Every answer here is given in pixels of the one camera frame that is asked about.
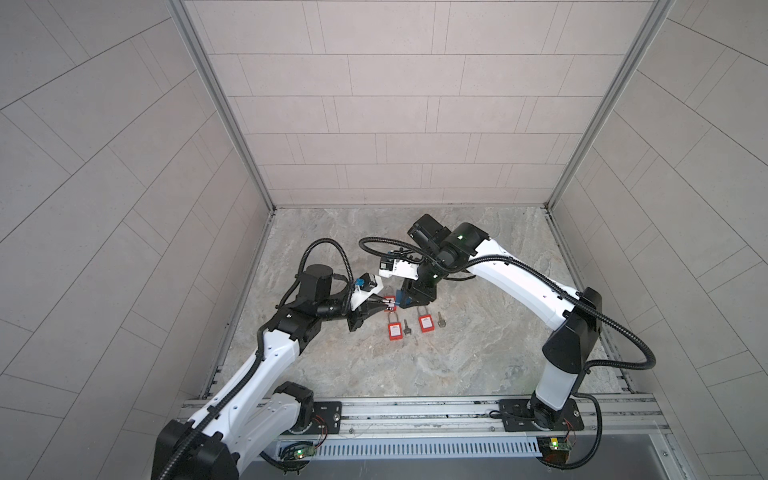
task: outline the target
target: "black mounting plate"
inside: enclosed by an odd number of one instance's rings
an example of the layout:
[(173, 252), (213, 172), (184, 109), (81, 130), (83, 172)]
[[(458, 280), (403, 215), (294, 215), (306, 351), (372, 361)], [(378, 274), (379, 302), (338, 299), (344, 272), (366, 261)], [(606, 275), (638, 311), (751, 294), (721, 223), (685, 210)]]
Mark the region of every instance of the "black mounting plate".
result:
[[(339, 420), (334, 420), (333, 416), (339, 414)], [(328, 434), (336, 435), (341, 428), (341, 402), (315, 402), (313, 416), (319, 416), (326, 421), (328, 425)], [(320, 435), (320, 427), (317, 422), (312, 421), (310, 427), (301, 433), (293, 433), (286, 430), (283, 435)]]
[[(528, 399), (504, 399), (498, 401), (499, 412), (508, 412), (512, 415), (527, 416)], [(576, 431), (584, 430), (584, 422), (581, 421), (581, 413), (578, 411), (576, 401), (568, 399), (563, 406), (563, 419), (552, 430), (542, 430), (533, 423), (533, 420), (503, 419), (505, 432), (566, 432), (568, 426), (565, 423), (567, 419)]]

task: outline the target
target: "metal corner post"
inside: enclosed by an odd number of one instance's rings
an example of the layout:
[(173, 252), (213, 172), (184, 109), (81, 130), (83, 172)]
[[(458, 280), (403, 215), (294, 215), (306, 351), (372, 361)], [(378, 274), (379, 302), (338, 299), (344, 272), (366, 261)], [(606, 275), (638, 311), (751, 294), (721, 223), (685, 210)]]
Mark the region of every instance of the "metal corner post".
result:
[(594, 143), (594, 139), (597, 138), (608, 115), (611, 114), (621, 93), (627, 87), (632, 74), (637, 70), (637, 66), (643, 59), (648, 46), (659, 32), (664, 20), (667, 18), (667, 12), (674, 2), (675, 0), (656, 0), (650, 7), (650, 11), (648, 11), (643, 24), (640, 26), (640, 30), (637, 31), (637, 35), (635, 35), (629, 50), (627, 50), (627, 54), (624, 56), (624, 60), (621, 62), (621, 66), (616, 72), (613, 81), (608, 86), (608, 90), (600, 101), (597, 110), (592, 115), (587, 129), (574, 149), (571, 159), (565, 166), (558, 184), (555, 185), (552, 195), (547, 200), (547, 210), (552, 211), (560, 201), (565, 188), (576, 174), (576, 170), (584, 160), (584, 157), (587, 156), (587, 152)]
[(187, 50), (190, 52), (190, 56), (192, 57), (192, 61), (194, 62), (198, 73), (200, 73), (200, 77), (203, 79), (203, 84), (210, 93), (211, 99), (214, 101), (214, 106), (221, 114), (224, 128), (227, 129), (227, 133), (229, 134), (237, 153), (240, 155), (240, 158), (243, 159), (249, 175), (253, 181), (256, 182), (259, 193), (269, 207), (270, 212), (274, 212), (275, 203), (272, 201), (270, 192), (267, 190), (266, 185), (256, 168), (256, 162), (253, 160), (253, 155), (248, 149), (243, 132), (240, 131), (240, 127), (237, 125), (232, 108), (230, 108), (230, 105), (227, 102), (227, 96), (221, 88), (221, 84), (214, 72), (213, 65), (210, 64), (208, 56), (203, 49), (203, 44), (200, 43), (200, 38), (194, 29), (194, 25), (192, 25), (184, 0), (166, 0), (166, 3), (168, 5), (170, 16), (174, 20), (176, 28), (178, 28), (181, 38), (187, 46)]

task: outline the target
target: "robotic arm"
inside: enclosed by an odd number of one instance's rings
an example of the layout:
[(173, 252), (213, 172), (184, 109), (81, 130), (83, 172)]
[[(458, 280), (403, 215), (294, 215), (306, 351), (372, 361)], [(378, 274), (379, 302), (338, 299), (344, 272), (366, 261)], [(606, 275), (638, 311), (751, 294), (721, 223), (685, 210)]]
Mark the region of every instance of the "robotic arm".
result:
[[(380, 270), (379, 275), (367, 273), (356, 280), (352, 280), (349, 262), (337, 242), (313, 242), (302, 257), (296, 281), (276, 306), (277, 312), (259, 329), (259, 345), (254, 355), (186, 424), (171, 421), (158, 436), (152, 479), (237, 479), (257, 455), (265, 456), (264, 448), (282, 432), (302, 432), (309, 427), (313, 414), (311, 390), (286, 382), (265, 405), (260, 406), (260, 402), (317, 335), (322, 321), (346, 318), (349, 331), (353, 332), (368, 316), (387, 308), (389, 304), (377, 295), (383, 288), (382, 277), (404, 277), (396, 302), (401, 308), (409, 308), (434, 301), (437, 284), (441, 280), (463, 280), (450, 277), (462, 271), (494, 283), (553, 330), (542, 347), (547, 364), (528, 403), (526, 419), (542, 430), (552, 430), (560, 422), (570, 396), (591, 399), (598, 411), (598, 436), (590, 453), (572, 464), (543, 462), (557, 468), (577, 468), (586, 463), (599, 445), (601, 420), (594, 397), (576, 393), (581, 380), (591, 366), (653, 368), (656, 361), (651, 350), (632, 332), (601, 313), (599, 293), (589, 288), (580, 293), (556, 283), (512, 256), (470, 223), (450, 231), (424, 215), (408, 233), (418, 246), (381, 237), (361, 239), (359, 245), (363, 250), (380, 257)], [(304, 269), (310, 251), (321, 243), (331, 243), (339, 250), (347, 276), (335, 274), (325, 265)], [(388, 243), (400, 249), (379, 252), (368, 247), (368, 243)], [(333, 280), (346, 281), (346, 286), (331, 294)], [(296, 299), (286, 303), (297, 287)], [(603, 323), (635, 343), (646, 355), (646, 361), (588, 362)], [(273, 465), (279, 463), (265, 459)]]

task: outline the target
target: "tiled wall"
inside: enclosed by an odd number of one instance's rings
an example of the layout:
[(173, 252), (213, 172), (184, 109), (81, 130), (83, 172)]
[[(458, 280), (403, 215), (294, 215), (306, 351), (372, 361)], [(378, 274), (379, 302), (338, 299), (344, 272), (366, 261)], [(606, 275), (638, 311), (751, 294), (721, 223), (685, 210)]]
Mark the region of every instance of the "tiled wall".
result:
[(542, 204), (649, 2), (186, 2), (279, 205)]
[(554, 208), (586, 284), (655, 351), (631, 376), (699, 479), (768, 478), (766, 25), (763, 0), (678, 0)]
[(0, 2), (0, 476), (148, 478), (265, 220), (163, 2)]

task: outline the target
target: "marble floor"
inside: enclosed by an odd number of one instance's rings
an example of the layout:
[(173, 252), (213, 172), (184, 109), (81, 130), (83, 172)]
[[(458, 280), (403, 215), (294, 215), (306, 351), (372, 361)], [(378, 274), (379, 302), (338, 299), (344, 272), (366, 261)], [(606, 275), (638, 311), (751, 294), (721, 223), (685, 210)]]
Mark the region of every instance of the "marble floor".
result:
[[(310, 242), (331, 237), (344, 247), (355, 276), (376, 272), (377, 259), (363, 252), (358, 240), (367, 236), (410, 240), (406, 231), (425, 213), (450, 229), (471, 222), (550, 278), (573, 284), (539, 207), (278, 210), (217, 384), (223, 385), (253, 353), (257, 329), (274, 314)], [(310, 254), (307, 265), (313, 263), (343, 272), (339, 254), (330, 245)], [(402, 279), (384, 281), (396, 290)], [(435, 320), (438, 311), (446, 327), (422, 333), (414, 308), (398, 310), (400, 321), (407, 320), (413, 329), (411, 336), (398, 341), (389, 340), (384, 312), (368, 318), (354, 333), (346, 321), (324, 323), (277, 384), (291, 380), (314, 390), (316, 397), (533, 392), (544, 368), (541, 345), (550, 330), (532, 312), (482, 279), (441, 282), (438, 299), (429, 306)], [(592, 357), (605, 358), (600, 343)], [(581, 391), (620, 392), (617, 370), (593, 369)]]

